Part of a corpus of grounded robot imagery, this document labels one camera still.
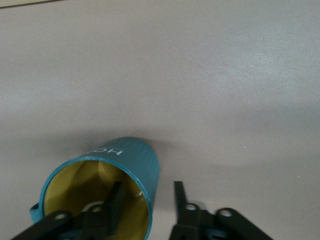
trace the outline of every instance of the silver screw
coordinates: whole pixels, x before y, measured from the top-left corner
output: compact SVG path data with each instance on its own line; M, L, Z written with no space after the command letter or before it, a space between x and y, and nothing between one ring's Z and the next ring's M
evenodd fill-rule
M228 210L225 210L225 209L221 210L220 214L222 216L225 216L225 217L228 217L228 218L232 216L232 213L230 211L228 211Z
M66 217L66 215L64 213L60 213L57 216L54 217L55 220L60 220L60 219L64 219Z
M194 205L194 204L189 203L189 204L187 204L187 205L185 206L185 209L188 209L188 210L194 211L194 210L196 210L196 209L197 209L197 206L196 206L196 205Z
M97 213L97 212L100 212L101 210L102 210L102 207L97 206L97 207L95 207L94 209L92 209L92 212L93 212L93 213Z

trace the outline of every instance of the gray surface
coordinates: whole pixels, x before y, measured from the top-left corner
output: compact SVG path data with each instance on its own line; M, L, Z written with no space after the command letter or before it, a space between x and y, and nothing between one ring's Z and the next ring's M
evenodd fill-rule
M46 177L116 137L155 148L151 240L172 181L275 240L320 235L319 1L66 0L0 9L0 232Z

